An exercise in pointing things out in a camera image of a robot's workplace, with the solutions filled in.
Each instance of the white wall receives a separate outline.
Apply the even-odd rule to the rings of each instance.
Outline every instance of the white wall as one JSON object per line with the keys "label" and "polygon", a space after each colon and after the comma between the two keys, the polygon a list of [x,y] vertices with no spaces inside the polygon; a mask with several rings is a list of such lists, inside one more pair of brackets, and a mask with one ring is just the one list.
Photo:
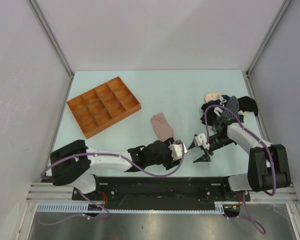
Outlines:
{"label": "white wall", "polygon": [[246,70],[284,0],[38,0],[74,71]]}
{"label": "white wall", "polygon": [[27,1],[0,0],[0,221],[43,169],[69,81]]}
{"label": "white wall", "polygon": [[251,81],[271,139],[287,148],[300,201],[300,0],[292,3]]}

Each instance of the wire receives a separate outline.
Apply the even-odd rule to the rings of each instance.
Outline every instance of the wire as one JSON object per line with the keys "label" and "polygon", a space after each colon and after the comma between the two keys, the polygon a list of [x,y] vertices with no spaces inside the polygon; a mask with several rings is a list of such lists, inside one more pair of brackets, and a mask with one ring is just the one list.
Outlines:
{"label": "wire", "polygon": [[108,198],[104,191],[102,191],[101,194],[103,195],[103,201],[104,201],[103,205],[105,206],[108,203]]}
{"label": "wire", "polygon": [[267,231],[266,229],[264,228],[264,226],[261,225],[260,222],[258,222],[257,220],[255,220],[252,216],[251,216],[251,213],[250,213],[250,210],[248,209],[248,206],[246,204],[246,197],[245,197],[245,193],[243,194],[243,204],[244,204],[244,207],[245,207],[245,210],[248,214],[248,216],[234,216],[234,217],[229,217],[227,216],[226,213],[224,213],[224,216],[226,217],[226,219],[246,219],[246,220],[250,220],[253,225],[255,226],[255,228],[263,235],[266,235],[267,234]]}
{"label": "wire", "polygon": [[[73,215],[71,215],[71,216],[65,217],[64,219],[61,219],[61,220],[59,220],[59,221],[52,222],[52,223],[45,223],[45,222],[42,222],[42,221],[39,219],[39,216],[37,216],[37,218],[36,218],[37,222],[38,222],[40,225],[48,226],[48,227],[49,227],[49,226],[58,225],[58,224],[60,224],[60,223],[63,223],[64,221],[67,221],[67,220],[72,219],[72,218],[75,218],[75,217],[80,217],[80,216],[86,217],[88,220],[89,220],[89,219],[95,219],[95,220],[98,220],[98,219],[99,219],[99,220],[102,220],[102,219],[107,219],[107,218],[110,217],[110,212],[109,212],[108,209],[106,209],[104,206],[102,206],[102,205],[100,205],[100,204],[98,204],[98,203],[96,203],[96,202],[94,202],[94,201],[88,199],[88,198],[86,197],[86,195],[84,195],[79,189],[78,189],[77,191],[79,192],[79,194],[80,194],[85,200],[87,200],[87,201],[90,202],[91,204],[93,204],[93,205],[97,206],[98,208],[102,209],[103,211],[105,211],[105,212],[107,213],[107,215],[106,215],[106,216],[102,216],[102,217],[96,217],[96,216],[90,216],[90,215],[87,215],[87,214],[84,214],[84,213],[78,213],[78,214],[73,214]],[[103,195],[104,199],[106,199],[106,203],[107,203],[107,202],[108,202],[108,198],[107,198],[106,194],[105,194],[104,192],[102,192],[102,195]]]}
{"label": "wire", "polygon": [[231,115],[233,115],[233,117],[237,120],[239,126],[245,130],[248,134],[250,134],[254,139],[256,139],[266,150],[267,154],[268,154],[268,158],[270,161],[270,166],[271,166],[271,172],[272,172],[272,192],[268,192],[268,191],[264,191],[266,194],[268,194],[269,196],[274,196],[276,194],[276,189],[277,189],[277,181],[276,181],[276,171],[275,171],[275,164],[274,164],[274,160],[271,156],[271,152],[268,148],[268,146],[264,143],[264,141],[262,141],[257,135],[255,135],[252,131],[250,131],[249,129],[247,129],[242,122],[240,121],[240,119],[235,115],[235,113],[231,110],[229,110],[228,108],[224,107],[224,106],[220,106],[220,105],[210,105],[208,106],[205,111],[204,111],[204,122],[205,122],[205,129],[206,129],[206,144],[209,144],[209,128],[208,128],[208,121],[207,121],[207,112],[209,109],[211,108],[221,108],[223,110],[226,110],[228,113],[230,113]]}
{"label": "wire", "polygon": [[240,207],[240,206],[242,206],[242,205],[244,204],[244,199],[242,198],[242,196],[241,196],[240,194],[238,194],[238,197],[239,197],[239,200],[241,200],[240,202],[242,202],[242,203],[239,205],[239,207]]}
{"label": "wire", "polygon": [[243,200],[243,198],[242,198],[242,196],[240,194],[238,194],[238,198],[239,198],[239,205],[224,206],[223,208],[225,208],[225,209],[236,209],[236,208],[239,208],[240,206],[242,206],[244,204],[244,200]]}
{"label": "wire", "polygon": [[131,161],[129,158],[125,157],[125,156],[122,156],[120,154],[116,154],[116,153],[100,153],[100,152],[85,152],[85,153],[77,153],[77,154],[73,154],[71,156],[67,156],[67,157],[64,157],[56,162],[54,162],[53,164],[51,164],[50,166],[48,166],[46,169],[44,169],[41,173],[40,173],[40,177],[42,179],[51,179],[51,177],[48,177],[46,176],[46,172],[52,168],[54,168],[55,166],[67,161],[67,160],[70,160],[70,159],[73,159],[73,158],[78,158],[78,157],[83,157],[83,156],[106,156],[106,157],[117,157],[117,158],[121,158],[125,161],[127,161],[128,163],[130,163],[131,165],[133,165],[135,168],[137,168],[138,170],[140,170],[141,172],[144,172],[145,174],[149,175],[149,176],[152,176],[152,177],[155,177],[155,178],[166,178],[166,177],[169,177],[171,176],[172,174],[174,174],[176,171],[179,170],[179,168],[181,167],[182,163],[184,162],[184,158],[185,158],[185,146],[183,144],[182,141],[179,140],[179,144],[181,144],[181,148],[182,148],[182,156],[181,156],[181,160],[180,160],[180,163],[179,165],[171,172],[167,173],[167,174],[164,174],[164,175],[157,175],[157,174],[154,174],[154,173],[151,173],[151,172],[148,172],[144,169],[142,169],[140,166],[138,166],[136,163],[134,163],[133,161]]}

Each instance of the pink cloth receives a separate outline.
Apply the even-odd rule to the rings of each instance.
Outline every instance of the pink cloth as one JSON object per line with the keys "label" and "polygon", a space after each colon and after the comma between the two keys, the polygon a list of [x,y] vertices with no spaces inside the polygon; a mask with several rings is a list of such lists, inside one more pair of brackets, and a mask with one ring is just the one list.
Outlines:
{"label": "pink cloth", "polygon": [[150,121],[153,130],[160,141],[164,142],[168,138],[174,137],[174,130],[170,127],[165,115],[162,112],[154,115]]}

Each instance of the table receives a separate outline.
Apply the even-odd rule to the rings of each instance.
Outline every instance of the table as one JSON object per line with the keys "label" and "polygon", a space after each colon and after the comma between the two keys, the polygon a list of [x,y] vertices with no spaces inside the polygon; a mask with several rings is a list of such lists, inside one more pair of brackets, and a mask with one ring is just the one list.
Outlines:
{"label": "table", "polygon": [[[77,71],[68,100],[115,77],[121,77],[140,101],[142,109],[90,139],[85,139],[68,105],[64,109],[54,150],[75,140],[84,139],[86,145],[98,150],[124,151],[157,140],[150,118],[164,113],[174,130],[174,138],[190,146],[194,134],[205,133],[201,106],[209,93],[223,93],[238,98],[248,91],[240,70],[129,70],[129,71]],[[256,118],[248,113],[244,122],[260,135]],[[181,168],[171,177],[225,177],[246,173],[248,155],[239,146],[230,144],[214,152],[211,162],[193,163],[203,152],[191,149]],[[162,165],[146,168],[154,174],[169,172]],[[148,177],[143,172],[98,170],[99,177]]]}

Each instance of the floor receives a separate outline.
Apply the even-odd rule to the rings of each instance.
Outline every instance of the floor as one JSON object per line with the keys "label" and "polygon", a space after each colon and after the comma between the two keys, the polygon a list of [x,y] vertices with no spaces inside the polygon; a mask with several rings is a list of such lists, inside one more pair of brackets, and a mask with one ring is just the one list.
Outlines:
{"label": "floor", "polygon": [[[253,217],[266,229],[259,233],[245,219],[226,220],[213,214],[113,214],[106,220],[76,217],[55,226],[36,220],[29,240],[295,240],[286,205],[249,205]],[[71,213],[36,213],[44,223],[59,221]]]}

